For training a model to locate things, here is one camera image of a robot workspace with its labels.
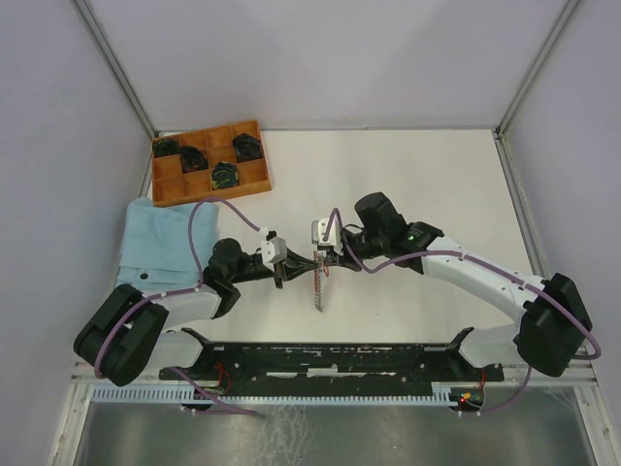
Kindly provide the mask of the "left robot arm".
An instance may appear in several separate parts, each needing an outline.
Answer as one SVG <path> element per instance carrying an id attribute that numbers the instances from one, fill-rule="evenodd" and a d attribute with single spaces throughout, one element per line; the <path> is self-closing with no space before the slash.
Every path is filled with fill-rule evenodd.
<path id="1" fill-rule="evenodd" d="M 181 367 L 192 378 L 208 376 L 214 355 L 192 322 L 228 314 L 239 298 L 237 283 L 272 280 L 282 287 L 307 272 L 316 261 L 290 250 L 274 237 L 253 254 L 232 238 L 218 241 L 203 281 L 187 291 L 159 292 L 150 297 L 130 284 L 117 286 L 76 337 L 74 353 L 96 376 L 117 386 L 133 382 L 147 369 Z"/>

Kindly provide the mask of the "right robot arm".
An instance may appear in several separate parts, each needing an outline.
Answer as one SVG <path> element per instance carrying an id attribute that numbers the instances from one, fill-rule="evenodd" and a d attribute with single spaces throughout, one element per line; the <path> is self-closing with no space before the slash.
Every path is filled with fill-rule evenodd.
<path id="1" fill-rule="evenodd" d="M 593 324 L 572 279 L 494 264 L 435 226 L 406 221 L 381 192 L 361 198 L 354 210 L 362 222 L 356 232 L 347 230 L 338 210 L 313 223 L 311 240 L 325 263 L 371 273 L 365 262 L 381 257 L 378 270 L 397 266 L 451 283 L 509 318 L 507 325 L 467 328 L 457 336 L 457 349 L 444 358 L 453 378 L 466 380 L 479 368 L 519 362 L 558 378 L 592 339 Z"/>

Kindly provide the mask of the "black coil with green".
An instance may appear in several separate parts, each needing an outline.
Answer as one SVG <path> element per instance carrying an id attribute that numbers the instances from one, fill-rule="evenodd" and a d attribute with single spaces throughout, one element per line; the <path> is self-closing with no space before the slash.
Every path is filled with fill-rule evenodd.
<path id="1" fill-rule="evenodd" d="M 237 165 L 219 161 L 210 169 L 210 185 L 212 190 L 235 187 L 240 184 Z"/>

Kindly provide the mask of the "wooden compartment tray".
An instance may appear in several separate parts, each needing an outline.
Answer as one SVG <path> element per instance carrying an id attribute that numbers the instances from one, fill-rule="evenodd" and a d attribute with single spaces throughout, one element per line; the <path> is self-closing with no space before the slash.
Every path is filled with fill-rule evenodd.
<path id="1" fill-rule="evenodd" d="M 234 137 L 247 133 L 262 143 L 261 159 L 238 163 L 233 148 Z M 259 123 L 255 119 L 228 123 L 220 126 L 160 136 L 157 139 L 174 138 L 180 146 L 193 146 L 202 150 L 208 160 L 207 170 L 184 174 L 180 166 L 180 154 L 154 158 L 151 150 L 152 199 L 157 207 L 170 207 L 197 202 L 208 196 L 232 199 L 266 192 L 272 189 L 264 144 Z M 235 187 L 212 190 L 210 169 L 219 161 L 237 165 L 240 184 Z"/>

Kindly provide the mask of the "black coil top right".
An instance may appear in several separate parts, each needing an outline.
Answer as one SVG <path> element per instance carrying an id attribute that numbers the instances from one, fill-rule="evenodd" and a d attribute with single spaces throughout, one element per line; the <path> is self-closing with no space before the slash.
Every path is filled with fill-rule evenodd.
<path id="1" fill-rule="evenodd" d="M 232 144 L 238 163 L 249 162 L 263 157 L 261 141 L 247 133 L 234 137 Z"/>

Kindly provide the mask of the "light blue cloth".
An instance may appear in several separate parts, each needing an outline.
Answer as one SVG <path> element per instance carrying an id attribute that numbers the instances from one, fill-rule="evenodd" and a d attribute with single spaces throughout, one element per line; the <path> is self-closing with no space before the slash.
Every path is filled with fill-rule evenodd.
<path id="1" fill-rule="evenodd" d="M 159 208 L 146 197 L 126 211 L 116 285 L 142 292 L 188 288 L 199 281 L 218 239 L 218 207 L 193 204 Z"/>

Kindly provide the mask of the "black coil top left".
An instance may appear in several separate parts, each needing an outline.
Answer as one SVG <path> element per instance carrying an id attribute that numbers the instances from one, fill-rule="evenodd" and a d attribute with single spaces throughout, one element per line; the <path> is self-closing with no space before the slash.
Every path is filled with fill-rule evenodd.
<path id="1" fill-rule="evenodd" d="M 180 145 L 174 138 L 162 138 L 152 142 L 151 149 L 154 158 L 175 155 L 179 152 Z"/>

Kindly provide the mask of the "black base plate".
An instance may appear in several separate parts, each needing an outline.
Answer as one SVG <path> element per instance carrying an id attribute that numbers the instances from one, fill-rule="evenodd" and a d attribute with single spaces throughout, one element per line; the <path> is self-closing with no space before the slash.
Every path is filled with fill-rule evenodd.
<path id="1" fill-rule="evenodd" d="M 501 382 L 503 368 L 482 369 L 447 344 L 234 343 L 204 346 L 184 370 L 194 382 L 223 382 L 231 396 L 426 396 L 433 383 Z"/>

